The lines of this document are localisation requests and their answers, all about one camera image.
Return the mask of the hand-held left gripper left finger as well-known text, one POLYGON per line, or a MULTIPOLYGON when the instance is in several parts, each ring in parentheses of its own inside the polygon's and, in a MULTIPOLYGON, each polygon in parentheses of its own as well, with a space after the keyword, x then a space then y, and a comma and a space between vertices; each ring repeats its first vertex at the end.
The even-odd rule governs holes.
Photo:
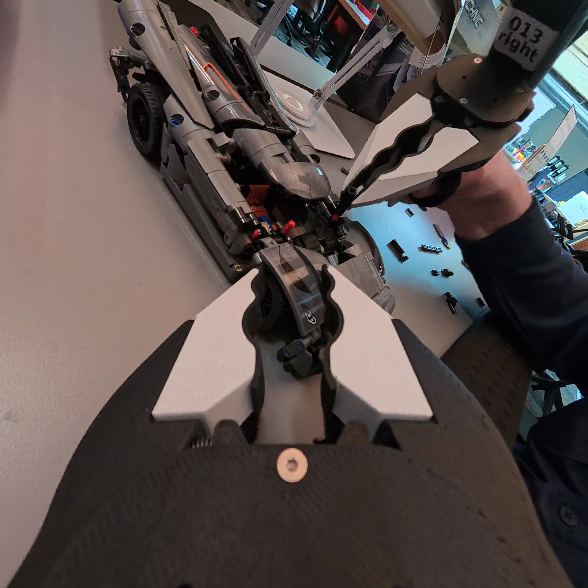
POLYGON ((256 301, 253 269, 199 312, 152 410, 156 421, 199 420, 212 433, 222 420, 257 420, 262 366, 243 319, 256 301))

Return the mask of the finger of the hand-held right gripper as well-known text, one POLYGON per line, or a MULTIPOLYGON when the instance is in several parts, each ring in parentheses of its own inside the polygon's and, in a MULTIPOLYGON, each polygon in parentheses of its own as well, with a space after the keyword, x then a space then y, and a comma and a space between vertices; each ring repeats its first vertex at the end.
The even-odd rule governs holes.
POLYGON ((354 161, 342 190, 367 187, 380 175, 393 171, 402 158, 401 134, 427 123, 432 116, 430 99, 416 93, 383 122, 376 124, 354 161))
POLYGON ((391 171, 377 172, 375 180, 358 193, 349 207, 381 202, 395 204, 413 191, 430 185, 445 165, 478 143, 469 130, 443 128, 434 134, 423 151, 404 157, 391 171))

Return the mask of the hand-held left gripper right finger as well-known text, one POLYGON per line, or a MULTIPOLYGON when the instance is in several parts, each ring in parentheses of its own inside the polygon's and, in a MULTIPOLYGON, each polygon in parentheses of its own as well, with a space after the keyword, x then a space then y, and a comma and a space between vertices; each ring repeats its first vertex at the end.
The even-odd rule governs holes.
POLYGON ((433 411, 390 314, 331 266, 321 350, 321 404, 325 426, 359 422, 374 437, 387 420, 429 422, 433 411))

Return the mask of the dark grey lego fender piece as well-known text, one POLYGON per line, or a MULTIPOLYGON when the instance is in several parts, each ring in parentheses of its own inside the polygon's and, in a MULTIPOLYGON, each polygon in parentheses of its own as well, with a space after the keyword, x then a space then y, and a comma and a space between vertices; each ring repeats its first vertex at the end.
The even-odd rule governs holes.
POLYGON ((343 313, 332 297, 335 279, 326 259, 270 238, 261 239, 256 259, 263 276, 261 332, 284 337, 278 361, 296 376, 321 373, 333 382, 330 351, 343 313))

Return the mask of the grey lego car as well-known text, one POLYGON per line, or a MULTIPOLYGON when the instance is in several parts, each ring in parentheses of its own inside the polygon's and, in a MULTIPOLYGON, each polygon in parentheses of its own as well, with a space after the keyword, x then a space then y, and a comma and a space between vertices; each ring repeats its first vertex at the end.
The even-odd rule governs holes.
POLYGON ((318 152, 294 127, 246 41, 189 1, 117 1, 130 49, 109 62, 136 149, 235 283, 262 239, 298 246, 392 313, 382 257, 344 217, 318 152))

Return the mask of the person's right forearm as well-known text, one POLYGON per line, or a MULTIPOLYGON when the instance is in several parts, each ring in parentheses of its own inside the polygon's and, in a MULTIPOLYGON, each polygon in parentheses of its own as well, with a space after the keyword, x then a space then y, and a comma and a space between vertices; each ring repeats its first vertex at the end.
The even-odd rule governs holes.
POLYGON ((483 239, 456 241, 497 324, 533 369, 587 387, 587 273, 539 205, 483 239))

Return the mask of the lego set box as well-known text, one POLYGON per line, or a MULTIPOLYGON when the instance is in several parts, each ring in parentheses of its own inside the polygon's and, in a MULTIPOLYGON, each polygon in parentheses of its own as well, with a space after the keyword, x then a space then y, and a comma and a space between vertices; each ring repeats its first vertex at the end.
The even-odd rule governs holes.
POLYGON ((401 85, 430 68, 469 54, 488 54, 510 1, 379 1, 354 57, 377 34, 393 26, 390 44, 337 91, 354 113, 379 122, 401 85))

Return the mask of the scattered black lego pins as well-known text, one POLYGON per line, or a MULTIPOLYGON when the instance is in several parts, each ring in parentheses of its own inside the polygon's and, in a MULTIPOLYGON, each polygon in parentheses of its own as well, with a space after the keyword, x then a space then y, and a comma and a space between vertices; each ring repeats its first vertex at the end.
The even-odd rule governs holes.
POLYGON ((351 216, 359 220, 384 251, 385 278, 393 287, 398 305, 401 293, 416 302, 417 295, 449 299, 452 313, 457 307, 475 318, 487 309, 484 296, 474 281, 454 237, 454 227, 447 213, 432 206, 452 187, 450 176, 415 190, 401 201, 381 202, 350 208, 351 216), (420 251, 421 245, 443 249, 440 254, 420 251))

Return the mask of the white book stand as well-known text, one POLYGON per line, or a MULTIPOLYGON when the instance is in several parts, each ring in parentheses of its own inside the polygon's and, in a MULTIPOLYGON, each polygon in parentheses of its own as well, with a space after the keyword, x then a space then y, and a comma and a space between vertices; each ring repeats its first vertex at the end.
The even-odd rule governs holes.
POLYGON ((270 89, 278 107, 287 119, 309 139, 315 150, 354 159, 355 152, 337 127, 325 103, 338 89, 364 65, 387 48, 392 41, 400 40, 403 32, 415 48, 426 54, 417 63, 425 69, 427 59, 437 48, 444 48, 460 4, 457 1, 383 1, 383 9, 391 22, 362 48, 354 52, 345 66, 328 79, 319 89, 309 93, 290 82, 269 76, 270 89))

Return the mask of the black perforated chair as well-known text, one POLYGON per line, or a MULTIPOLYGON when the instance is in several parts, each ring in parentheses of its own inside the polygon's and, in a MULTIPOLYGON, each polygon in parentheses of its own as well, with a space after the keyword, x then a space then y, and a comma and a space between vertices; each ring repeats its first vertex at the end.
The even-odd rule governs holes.
POLYGON ((513 450, 532 370, 505 338, 494 315, 481 313, 441 360, 474 395, 513 450))

